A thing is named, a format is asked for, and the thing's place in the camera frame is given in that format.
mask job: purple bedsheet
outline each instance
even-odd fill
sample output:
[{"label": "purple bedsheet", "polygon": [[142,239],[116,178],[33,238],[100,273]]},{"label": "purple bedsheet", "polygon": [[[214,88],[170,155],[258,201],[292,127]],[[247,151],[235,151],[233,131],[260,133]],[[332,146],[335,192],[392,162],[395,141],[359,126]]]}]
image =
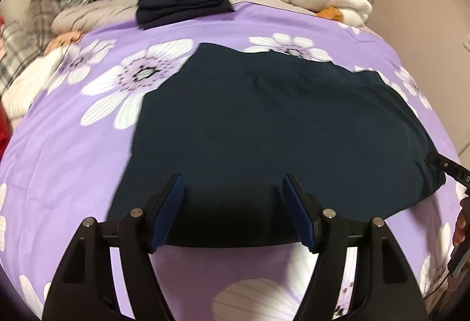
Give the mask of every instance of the purple bedsheet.
[{"label": "purple bedsheet", "polygon": [[[458,161],[437,115],[394,50],[355,28],[239,3],[235,13],[146,31],[126,22],[91,32],[69,49],[0,164],[1,264],[38,315],[81,220],[105,219],[130,156],[143,94],[176,73],[201,42],[332,60],[350,71],[377,70],[413,107],[437,150]],[[462,196],[462,187],[447,178],[434,196],[387,220],[424,294],[445,272]],[[121,310],[132,316],[115,250],[112,259]],[[338,315],[347,311],[354,259],[350,249]],[[152,256],[177,321],[290,321],[315,260],[300,244],[230,250],[163,246]]]}]

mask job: metal screw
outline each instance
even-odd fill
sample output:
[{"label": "metal screw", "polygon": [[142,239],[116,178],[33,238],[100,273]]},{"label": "metal screw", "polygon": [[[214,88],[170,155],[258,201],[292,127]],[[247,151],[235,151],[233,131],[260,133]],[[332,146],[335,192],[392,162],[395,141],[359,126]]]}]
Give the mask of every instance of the metal screw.
[{"label": "metal screw", "polygon": [[133,218],[140,218],[143,215],[143,213],[144,213],[144,211],[142,210],[142,208],[134,208],[131,211],[131,216]]},{"label": "metal screw", "polygon": [[377,227],[383,227],[385,225],[385,222],[382,218],[373,218],[372,223]]},{"label": "metal screw", "polygon": [[323,216],[328,218],[328,219],[332,219],[336,216],[336,211],[332,210],[331,208],[325,208],[323,210]]},{"label": "metal screw", "polygon": [[93,223],[95,222],[95,220],[93,218],[86,218],[83,220],[82,224],[84,227],[90,227],[93,225]]}]

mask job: white flower print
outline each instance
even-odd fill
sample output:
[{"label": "white flower print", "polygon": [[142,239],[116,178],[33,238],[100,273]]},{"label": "white flower print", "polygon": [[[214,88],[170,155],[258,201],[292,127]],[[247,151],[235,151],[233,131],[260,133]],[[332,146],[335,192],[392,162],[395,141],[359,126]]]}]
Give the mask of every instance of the white flower print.
[{"label": "white flower print", "polygon": [[[349,311],[356,257],[357,248],[349,248],[333,319]],[[291,321],[304,297],[317,259],[318,255],[296,243],[287,265],[287,288],[268,279],[235,282],[214,297],[211,309],[214,321]]]},{"label": "white flower print", "polygon": [[408,96],[405,94],[405,92],[401,89],[401,87],[398,84],[396,84],[395,82],[391,83],[390,80],[386,76],[384,76],[384,74],[379,70],[374,70],[372,68],[365,69],[365,68],[360,67],[360,66],[354,66],[354,71],[355,72],[364,71],[364,70],[375,71],[376,73],[378,73],[378,75],[380,75],[380,78],[382,78],[382,80],[385,82],[385,84],[390,86],[393,90],[395,90],[398,94],[400,94],[400,96],[403,98],[403,100],[407,103],[408,107],[413,111],[415,116],[418,117],[418,112],[415,110],[414,107],[412,107],[409,104]]},{"label": "white flower print", "polygon": [[358,35],[358,34],[360,33],[360,29],[359,29],[359,28],[356,28],[355,26],[350,26],[350,25],[347,25],[347,24],[344,24],[344,23],[340,23],[340,22],[338,22],[338,25],[339,25],[340,27],[342,27],[343,29],[351,28],[352,31],[353,31],[356,35]]},{"label": "white flower print", "polygon": [[6,219],[0,215],[0,252],[5,251]]},{"label": "white flower print", "polygon": [[177,73],[189,58],[182,55],[193,47],[192,40],[176,40],[153,45],[121,61],[83,87],[81,93],[96,96],[116,89],[96,101],[83,114],[82,126],[90,126],[111,114],[124,101],[114,119],[122,130],[137,122],[144,95]]},{"label": "white flower print", "polygon": [[431,293],[444,279],[452,249],[450,225],[445,223],[438,232],[436,251],[422,264],[419,287],[423,296]]},{"label": "white flower print", "polygon": [[5,202],[6,197],[6,183],[0,185],[0,211],[3,207],[3,203]]},{"label": "white flower print", "polygon": [[455,182],[455,194],[457,195],[457,199],[460,201],[467,196],[465,195],[465,191],[467,189],[464,185],[460,184],[459,182]]},{"label": "white flower print", "polygon": [[421,101],[422,105],[431,110],[431,105],[429,104],[428,99],[424,96],[424,94],[420,91],[416,81],[410,75],[410,73],[402,66],[400,66],[400,71],[396,71],[395,74],[398,78],[401,79],[403,86],[410,92],[412,96],[418,96],[419,100]]},{"label": "white flower print", "polygon": [[[44,303],[39,300],[38,295],[34,291],[31,282],[25,275],[20,276],[20,284],[21,284],[21,289],[23,290],[24,294],[24,300],[30,307],[30,309],[34,312],[35,315],[39,319],[42,319],[42,312],[44,310]],[[44,302],[46,302],[46,298],[48,296],[49,288],[51,287],[51,283],[48,282],[44,286]]]},{"label": "white flower print", "polygon": [[69,85],[74,85],[90,73],[91,66],[103,60],[109,50],[114,47],[116,40],[95,40],[86,48],[72,44],[67,48],[63,61],[57,68],[48,84],[48,95],[57,89],[67,79]]},{"label": "white flower print", "polygon": [[[6,183],[0,185],[0,210],[3,207],[6,197]],[[5,232],[6,232],[6,219],[0,216],[0,252],[5,251]]]},{"label": "white flower print", "polygon": [[326,50],[313,48],[313,41],[303,37],[291,37],[288,34],[274,33],[272,37],[250,37],[250,46],[244,50],[245,53],[268,52],[274,50],[279,53],[304,58],[310,61],[328,62],[332,61]]}]

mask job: fingers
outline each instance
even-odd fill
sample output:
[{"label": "fingers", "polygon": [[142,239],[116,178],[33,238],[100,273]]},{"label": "fingers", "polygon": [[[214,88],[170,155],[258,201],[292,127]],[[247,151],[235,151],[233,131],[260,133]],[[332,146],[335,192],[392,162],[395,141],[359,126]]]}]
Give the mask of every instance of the fingers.
[{"label": "fingers", "polygon": [[464,208],[465,202],[466,202],[467,200],[469,200],[469,199],[470,199],[470,198],[467,197],[467,198],[463,198],[462,200],[460,200],[460,207]]},{"label": "fingers", "polygon": [[464,211],[460,211],[459,216],[457,217],[457,222],[455,225],[457,228],[464,229],[467,224],[467,220],[465,219],[465,213]]},{"label": "fingers", "polygon": [[462,243],[463,241],[465,240],[465,233],[464,231],[462,231],[460,228],[458,227],[455,227],[455,232],[454,232],[454,236],[452,238],[452,244],[454,245],[454,247],[456,247],[457,245],[459,245],[460,243]]},{"label": "fingers", "polygon": [[455,231],[452,238],[452,243],[454,247],[462,243],[465,240],[464,228],[467,225],[467,220],[465,219],[464,211],[460,211],[457,221],[455,222]]}]

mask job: plaid pillow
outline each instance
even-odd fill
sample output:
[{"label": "plaid pillow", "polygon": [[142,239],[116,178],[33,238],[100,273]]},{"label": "plaid pillow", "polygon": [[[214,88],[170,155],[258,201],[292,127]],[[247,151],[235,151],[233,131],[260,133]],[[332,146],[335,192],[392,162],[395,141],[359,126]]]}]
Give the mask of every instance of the plaid pillow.
[{"label": "plaid pillow", "polygon": [[57,15],[63,10],[85,5],[93,0],[31,0],[29,6],[30,19],[26,30],[31,40],[42,50],[46,50],[48,43],[54,39],[51,25]]},{"label": "plaid pillow", "polygon": [[0,95],[42,52],[31,43],[17,21],[3,26],[5,56],[0,60]]}]

